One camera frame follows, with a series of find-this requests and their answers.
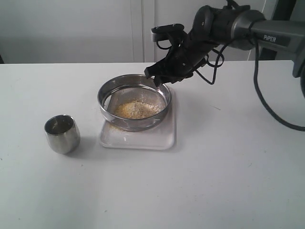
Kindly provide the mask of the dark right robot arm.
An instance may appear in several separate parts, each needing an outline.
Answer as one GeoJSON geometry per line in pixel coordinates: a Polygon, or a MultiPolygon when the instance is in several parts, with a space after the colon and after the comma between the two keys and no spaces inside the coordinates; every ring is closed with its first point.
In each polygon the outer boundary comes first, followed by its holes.
{"type": "Polygon", "coordinates": [[[181,24],[159,26],[151,31],[155,43],[165,40],[171,43],[167,55],[144,71],[147,78],[154,78],[156,86],[192,77],[208,63],[208,53],[219,45],[244,51],[259,45],[291,53],[293,77],[300,78],[301,89],[305,88],[303,22],[267,20],[260,11],[230,1],[222,9],[201,7],[188,33],[181,24]]]}

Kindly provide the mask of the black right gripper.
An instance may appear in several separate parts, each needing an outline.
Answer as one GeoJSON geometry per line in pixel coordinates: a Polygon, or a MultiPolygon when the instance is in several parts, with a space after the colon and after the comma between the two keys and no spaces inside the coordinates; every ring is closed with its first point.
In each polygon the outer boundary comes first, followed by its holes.
{"type": "Polygon", "coordinates": [[[192,77],[205,64],[204,57],[216,47],[215,42],[197,40],[193,31],[169,34],[169,41],[171,48],[166,57],[144,70],[147,79],[154,76],[156,86],[192,77]]]}

